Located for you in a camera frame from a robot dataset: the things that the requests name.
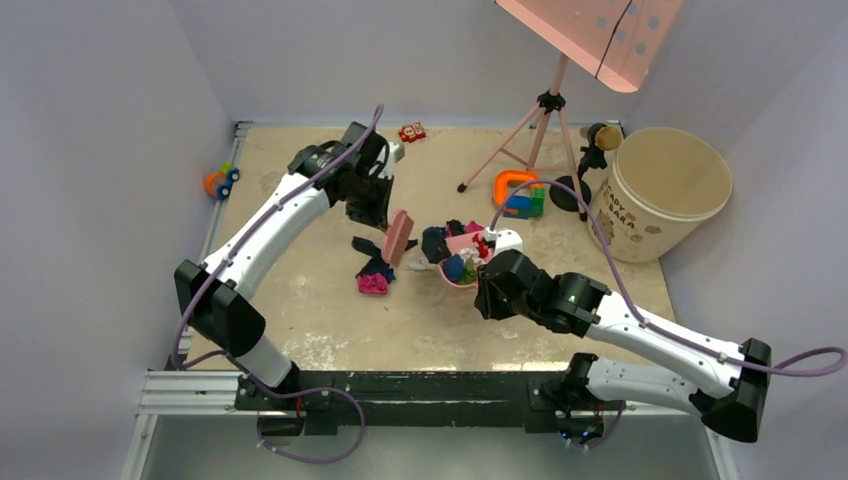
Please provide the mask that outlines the green paper scrap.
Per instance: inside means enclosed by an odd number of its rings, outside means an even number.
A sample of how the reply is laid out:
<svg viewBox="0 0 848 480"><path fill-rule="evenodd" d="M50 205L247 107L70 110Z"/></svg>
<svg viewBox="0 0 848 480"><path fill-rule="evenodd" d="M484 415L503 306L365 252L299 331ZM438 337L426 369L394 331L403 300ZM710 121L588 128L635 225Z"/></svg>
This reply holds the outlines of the green paper scrap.
<svg viewBox="0 0 848 480"><path fill-rule="evenodd" d="M477 263L472 262L471 260L465 261L458 284L461 286L474 285L477 282L477 278Z"/></svg>

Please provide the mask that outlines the red paper scrap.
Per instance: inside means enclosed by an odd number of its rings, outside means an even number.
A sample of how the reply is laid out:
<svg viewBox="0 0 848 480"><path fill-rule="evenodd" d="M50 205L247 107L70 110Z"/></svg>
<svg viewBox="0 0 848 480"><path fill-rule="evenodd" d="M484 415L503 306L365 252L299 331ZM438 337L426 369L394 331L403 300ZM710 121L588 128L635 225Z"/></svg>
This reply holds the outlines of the red paper scrap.
<svg viewBox="0 0 848 480"><path fill-rule="evenodd" d="M486 242L482 234L475 233L472 236L472 244L481 260L487 260L491 256L492 247Z"/></svg>

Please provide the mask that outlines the white paper scrap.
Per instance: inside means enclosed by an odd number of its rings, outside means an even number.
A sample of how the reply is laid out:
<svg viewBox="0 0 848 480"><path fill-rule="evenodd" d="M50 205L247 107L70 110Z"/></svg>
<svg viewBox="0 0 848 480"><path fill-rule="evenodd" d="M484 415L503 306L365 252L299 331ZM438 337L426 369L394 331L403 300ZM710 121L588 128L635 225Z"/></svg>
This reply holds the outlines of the white paper scrap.
<svg viewBox="0 0 848 480"><path fill-rule="evenodd" d="M478 262L481 259L479 250L476 246L462 248L457 252L457 255L463 261L471 260L472 262Z"/></svg>

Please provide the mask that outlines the pink dustpan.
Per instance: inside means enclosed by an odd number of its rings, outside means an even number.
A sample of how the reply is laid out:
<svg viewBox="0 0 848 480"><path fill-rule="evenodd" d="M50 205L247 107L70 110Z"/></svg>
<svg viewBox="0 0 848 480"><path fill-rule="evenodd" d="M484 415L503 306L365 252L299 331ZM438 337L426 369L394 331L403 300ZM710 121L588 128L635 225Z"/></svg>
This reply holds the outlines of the pink dustpan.
<svg viewBox="0 0 848 480"><path fill-rule="evenodd" d="M448 257L438 263L442 280L454 288L476 287L478 270L495 255L493 232L487 229L445 238Z"/></svg>

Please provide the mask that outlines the magenta paper scrap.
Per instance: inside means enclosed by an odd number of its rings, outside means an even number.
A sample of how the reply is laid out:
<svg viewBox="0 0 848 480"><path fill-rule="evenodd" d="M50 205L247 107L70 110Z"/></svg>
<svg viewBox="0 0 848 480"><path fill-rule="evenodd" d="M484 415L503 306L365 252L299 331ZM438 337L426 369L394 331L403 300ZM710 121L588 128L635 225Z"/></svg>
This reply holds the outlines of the magenta paper scrap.
<svg viewBox="0 0 848 480"><path fill-rule="evenodd" d="M485 229L485 226L477 223L476 221L471 221L464 226L464 232L466 234L480 232L480 231L483 231L484 229Z"/></svg>

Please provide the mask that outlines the small blue paper scrap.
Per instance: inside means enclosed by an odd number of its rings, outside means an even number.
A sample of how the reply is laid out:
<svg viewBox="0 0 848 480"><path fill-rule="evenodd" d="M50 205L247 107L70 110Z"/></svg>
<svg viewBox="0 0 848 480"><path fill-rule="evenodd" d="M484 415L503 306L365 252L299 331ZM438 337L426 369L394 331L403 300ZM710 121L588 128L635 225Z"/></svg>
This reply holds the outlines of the small blue paper scrap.
<svg viewBox="0 0 848 480"><path fill-rule="evenodd" d="M465 224L456 219L447 221L445 230L448 237L460 236L466 233Z"/></svg>

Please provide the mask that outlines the pink hand brush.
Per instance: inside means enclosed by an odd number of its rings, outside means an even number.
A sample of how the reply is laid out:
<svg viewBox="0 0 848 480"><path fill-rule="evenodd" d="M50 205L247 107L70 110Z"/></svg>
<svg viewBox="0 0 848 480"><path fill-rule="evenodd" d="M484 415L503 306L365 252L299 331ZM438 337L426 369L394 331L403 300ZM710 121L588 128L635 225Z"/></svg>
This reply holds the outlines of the pink hand brush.
<svg viewBox="0 0 848 480"><path fill-rule="evenodd" d="M395 267L399 264L414 226L414 220L406 210L397 210L390 218L385 233L381 257L388 265Z"/></svg>

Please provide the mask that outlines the round magenta paper ball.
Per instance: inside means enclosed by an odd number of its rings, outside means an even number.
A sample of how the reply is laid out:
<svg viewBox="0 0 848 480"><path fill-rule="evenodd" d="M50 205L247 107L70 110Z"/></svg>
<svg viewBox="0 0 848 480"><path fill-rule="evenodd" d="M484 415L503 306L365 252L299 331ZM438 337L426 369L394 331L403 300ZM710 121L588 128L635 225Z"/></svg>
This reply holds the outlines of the round magenta paper ball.
<svg viewBox="0 0 848 480"><path fill-rule="evenodd" d="M362 294L378 296L388 294L390 282L380 273L359 275L356 280L358 291Z"/></svg>

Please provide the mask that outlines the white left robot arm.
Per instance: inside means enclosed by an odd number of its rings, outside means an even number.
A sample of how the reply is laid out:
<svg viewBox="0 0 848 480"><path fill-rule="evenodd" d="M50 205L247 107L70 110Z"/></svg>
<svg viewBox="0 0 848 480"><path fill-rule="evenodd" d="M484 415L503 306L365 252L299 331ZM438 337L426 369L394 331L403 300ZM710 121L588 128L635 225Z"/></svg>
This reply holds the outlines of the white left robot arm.
<svg viewBox="0 0 848 480"><path fill-rule="evenodd" d="M394 170L402 144L374 124L353 122L339 140L297 152L260 209L223 246L200 262L183 261L174 272L181 324L194 329L260 383L272 408L297 399L300 370L270 340L267 322L252 305L271 267L294 240L339 202L347 217L379 230L389 248L404 249L389 216Z"/></svg>

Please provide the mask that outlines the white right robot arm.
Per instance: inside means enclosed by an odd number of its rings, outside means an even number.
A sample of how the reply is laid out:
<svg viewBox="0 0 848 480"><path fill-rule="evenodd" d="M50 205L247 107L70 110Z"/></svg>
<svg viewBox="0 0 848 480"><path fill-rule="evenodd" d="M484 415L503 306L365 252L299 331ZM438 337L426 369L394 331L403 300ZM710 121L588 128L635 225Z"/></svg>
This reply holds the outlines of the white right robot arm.
<svg viewBox="0 0 848 480"><path fill-rule="evenodd" d="M555 334L608 343L649 360L630 365L593 354L573 356L561 381L576 407L592 400L635 400L696 415L714 432L759 439L772 349L750 338L724 341L639 307L583 274L550 276L522 251L513 230L479 232L491 255L478 269L475 308L487 320L524 317Z"/></svg>

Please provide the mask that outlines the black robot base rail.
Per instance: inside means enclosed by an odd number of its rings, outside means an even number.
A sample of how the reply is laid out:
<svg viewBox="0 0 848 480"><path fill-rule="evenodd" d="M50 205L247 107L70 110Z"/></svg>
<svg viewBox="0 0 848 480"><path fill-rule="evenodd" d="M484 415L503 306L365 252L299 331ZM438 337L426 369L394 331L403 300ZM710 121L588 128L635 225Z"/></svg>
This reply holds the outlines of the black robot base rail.
<svg viewBox="0 0 848 480"><path fill-rule="evenodd" d="M239 376L238 412L286 417L271 434L333 435L341 426L521 428L601 436L616 401L595 398L557 371L308 371L269 395Z"/></svg>

